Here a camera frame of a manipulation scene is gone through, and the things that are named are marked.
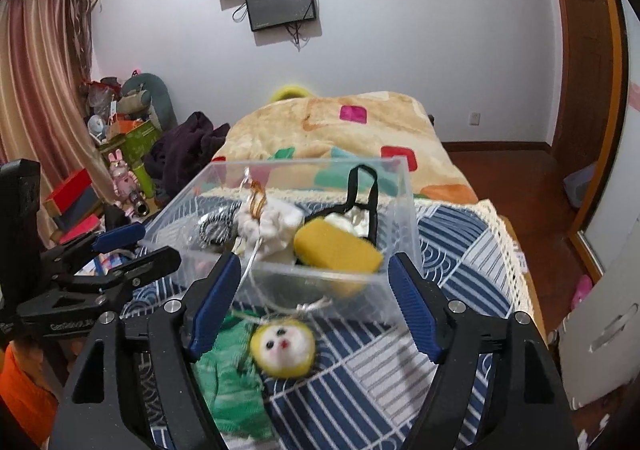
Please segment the orange sleeve forearm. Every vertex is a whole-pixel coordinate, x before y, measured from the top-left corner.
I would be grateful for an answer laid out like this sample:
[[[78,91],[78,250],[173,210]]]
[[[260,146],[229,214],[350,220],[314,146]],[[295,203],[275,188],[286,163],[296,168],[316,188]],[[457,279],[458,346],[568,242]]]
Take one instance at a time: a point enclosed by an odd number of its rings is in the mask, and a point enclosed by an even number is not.
[[[42,448],[51,436],[58,400],[22,369],[12,344],[4,352],[1,398],[26,436]]]

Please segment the left hand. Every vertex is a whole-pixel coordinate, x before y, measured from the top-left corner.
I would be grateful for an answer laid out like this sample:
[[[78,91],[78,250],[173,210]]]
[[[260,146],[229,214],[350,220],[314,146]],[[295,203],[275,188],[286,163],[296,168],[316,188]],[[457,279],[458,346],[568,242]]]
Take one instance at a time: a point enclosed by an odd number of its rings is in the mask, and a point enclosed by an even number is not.
[[[85,344],[85,337],[64,338],[64,340],[58,341],[58,346],[60,346],[66,358],[68,371],[73,369]],[[21,337],[14,338],[10,346],[16,362],[23,371],[35,373],[43,369],[43,363],[44,360],[46,360],[44,349],[33,337],[22,335]]]

